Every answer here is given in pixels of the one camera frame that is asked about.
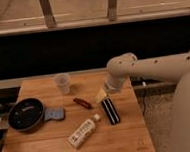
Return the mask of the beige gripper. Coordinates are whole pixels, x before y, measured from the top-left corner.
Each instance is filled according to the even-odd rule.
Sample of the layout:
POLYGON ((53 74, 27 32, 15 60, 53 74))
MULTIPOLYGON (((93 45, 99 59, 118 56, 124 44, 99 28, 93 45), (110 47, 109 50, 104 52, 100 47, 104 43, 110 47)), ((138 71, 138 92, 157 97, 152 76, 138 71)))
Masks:
POLYGON ((117 110, 114 108, 112 100, 107 97, 107 93, 104 88, 101 88, 96 97, 96 103, 102 104, 103 109, 106 112, 106 115, 112 125, 116 125, 120 122, 120 116, 117 113, 117 110))

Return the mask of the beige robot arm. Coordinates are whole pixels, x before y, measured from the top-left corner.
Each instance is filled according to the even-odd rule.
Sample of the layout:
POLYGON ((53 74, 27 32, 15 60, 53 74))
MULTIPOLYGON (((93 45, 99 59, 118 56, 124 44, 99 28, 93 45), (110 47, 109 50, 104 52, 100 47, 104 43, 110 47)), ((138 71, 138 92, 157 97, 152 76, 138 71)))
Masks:
POLYGON ((127 77, 147 77, 176 83, 170 124, 170 152, 190 152, 190 51, 138 60, 128 52, 107 62, 107 78, 96 96, 101 103, 118 93, 127 77))

